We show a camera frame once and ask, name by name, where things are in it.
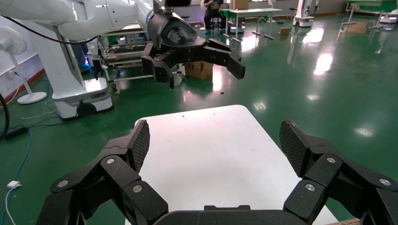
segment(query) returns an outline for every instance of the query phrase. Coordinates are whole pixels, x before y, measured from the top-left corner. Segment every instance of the textured rubber pad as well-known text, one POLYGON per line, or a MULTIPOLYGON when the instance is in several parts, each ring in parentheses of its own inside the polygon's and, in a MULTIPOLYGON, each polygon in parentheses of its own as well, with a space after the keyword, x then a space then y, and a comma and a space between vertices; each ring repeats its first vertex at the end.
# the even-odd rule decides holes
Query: textured rubber pad
POLYGON ((279 131, 282 151, 287 156, 290 165, 299 177, 308 147, 304 140, 305 135, 306 134, 304 134, 292 120, 285 120, 282 122, 279 131))

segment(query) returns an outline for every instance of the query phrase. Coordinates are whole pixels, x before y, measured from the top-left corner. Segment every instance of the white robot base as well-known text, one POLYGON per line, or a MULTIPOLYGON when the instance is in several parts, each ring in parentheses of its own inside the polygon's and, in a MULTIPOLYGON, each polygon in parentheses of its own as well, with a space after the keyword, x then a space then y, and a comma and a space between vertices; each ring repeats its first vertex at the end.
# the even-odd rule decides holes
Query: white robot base
POLYGON ((53 100, 61 118, 94 114, 112 107, 110 89, 105 78, 84 81, 85 90, 68 96, 56 96, 53 100))
POLYGON ((309 16, 309 17, 295 16, 294 20, 293 20, 293 25, 299 26, 299 27, 312 27, 314 21, 311 19, 314 19, 314 17, 313 16, 309 16))
POLYGON ((396 23, 398 21, 398 15, 385 15, 382 16, 381 23, 396 23))

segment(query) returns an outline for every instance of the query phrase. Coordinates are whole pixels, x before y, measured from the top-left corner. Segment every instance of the white table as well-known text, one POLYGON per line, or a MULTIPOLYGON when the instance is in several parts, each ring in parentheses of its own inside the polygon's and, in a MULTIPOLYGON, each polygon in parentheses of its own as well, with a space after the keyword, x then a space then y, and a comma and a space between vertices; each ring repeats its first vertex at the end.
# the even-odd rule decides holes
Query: white table
MULTIPOLYGON (((266 15, 271 15, 270 17, 272 18, 274 12, 276 12, 276 11, 282 11, 282 10, 277 9, 277 8, 253 8, 253 9, 246 9, 246 10, 231 10, 230 13, 236 14, 236 28, 238 28, 239 18, 257 17, 256 31, 255 32, 253 31, 253 34, 263 35, 258 32, 260 17, 266 16, 266 15)), ((272 23, 269 28, 269 35, 264 34, 264 37, 273 40, 274 38, 271 36, 271 28, 272 28, 272 23)), ((235 33, 235 38, 233 38, 233 40, 241 42, 241 40, 239 40, 237 38, 237 32, 235 33)))
MULTIPOLYGON (((205 205, 281 210, 301 180, 244 106, 143 119, 151 141, 139 175, 168 203, 170 212, 203 210, 205 205)), ((334 222, 324 206, 314 225, 334 222)))

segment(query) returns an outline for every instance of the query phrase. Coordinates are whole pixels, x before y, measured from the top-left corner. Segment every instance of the green epoxy floor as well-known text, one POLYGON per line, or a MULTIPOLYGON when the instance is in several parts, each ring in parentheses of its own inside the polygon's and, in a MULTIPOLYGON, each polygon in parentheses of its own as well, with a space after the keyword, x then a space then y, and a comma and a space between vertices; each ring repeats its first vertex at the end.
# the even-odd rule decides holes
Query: green epoxy floor
MULTIPOLYGON (((276 33, 287 25, 274 23, 274 41, 256 38, 251 33, 254 23, 248 24, 240 46, 229 41, 246 65, 241 81, 225 68, 215 67, 213 78, 177 80, 173 91, 151 79, 123 82, 120 94, 113 94, 112 110, 64 126, 32 129, 31 152, 18 178, 23 186, 14 192, 9 205, 15 222, 35 224, 52 182, 94 159, 109 139, 128 134, 137 119, 225 105, 247 107, 277 144, 281 122, 291 118, 304 131, 327 138, 348 158, 398 180, 398 151, 394 148, 398 145, 398 28, 370 32, 366 26, 375 18, 355 16, 357 24, 339 32, 344 17, 316 18, 312 29, 298 29, 284 38, 276 33)), ((262 25, 260 31, 268 32, 268 26, 262 25)), ((226 41, 220 35, 213 38, 226 41)), ((126 73, 141 75, 140 69, 126 73)), ((34 90, 47 87, 43 78, 34 90)), ((38 122, 42 118, 20 118, 40 115, 45 109, 44 101, 10 104, 11 124, 38 122)), ((48 119, 46 123, 58 121, 48 119)), ((0 144, 2 199, 28 141, 25 134, 0 144)), ((337 202, 327 205, 339 220, 352 218, 337 202)), ((121 225, 124 218, 107 202, 88 223, 121 225)), ((4 224, 11 222, 6 218, 4 224)))

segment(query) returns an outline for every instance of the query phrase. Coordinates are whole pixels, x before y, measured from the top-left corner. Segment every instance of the person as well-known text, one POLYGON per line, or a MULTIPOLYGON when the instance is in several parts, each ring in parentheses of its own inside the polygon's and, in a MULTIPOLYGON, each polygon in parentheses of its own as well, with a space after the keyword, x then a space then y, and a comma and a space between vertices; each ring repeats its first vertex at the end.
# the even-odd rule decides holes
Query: person
POLYGON ((221 31, 220 33, 225 33, 225 23, 227 18, 221 16, 221 9, 224 8, 224 0, 205 0, 204 5, 207 8, 205 12, 205 28, 206 34, 211 34, 211 19, 221 18, 221 31))

